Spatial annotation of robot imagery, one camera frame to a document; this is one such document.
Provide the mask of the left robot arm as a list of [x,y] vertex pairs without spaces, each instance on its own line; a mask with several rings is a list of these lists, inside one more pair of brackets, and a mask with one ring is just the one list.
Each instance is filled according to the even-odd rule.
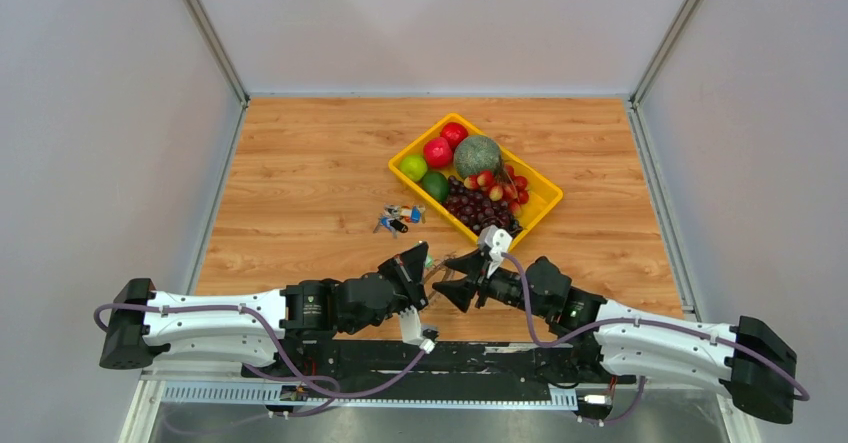
[[130,370],[157,358],[222,361],[270,366],[292,377],[306,362],[299,342],[352,335],[393,316],[403,342],[430,353],[436,331],[419,317],[428,305],[428,260],[429,246],[420,242],[357,278],[304,280],[241,295],[183,295],[135,278],[95,311],[105,333],[99,365]]

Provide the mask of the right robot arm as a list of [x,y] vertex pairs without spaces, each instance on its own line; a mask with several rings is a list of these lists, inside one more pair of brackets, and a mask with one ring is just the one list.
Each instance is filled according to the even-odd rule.
[[796,378],[796,352],[765,322],[679,320],[647,313],[575,287],[548,258],[502,268],[511,255],[485,249],[446,261],[459,278],[433,288],[460,311],[494,300],[544,321],[553,345],[569,343],[571,366],[584,380],[603,373],[711,390],[760,420],[790,424],[809,392]]

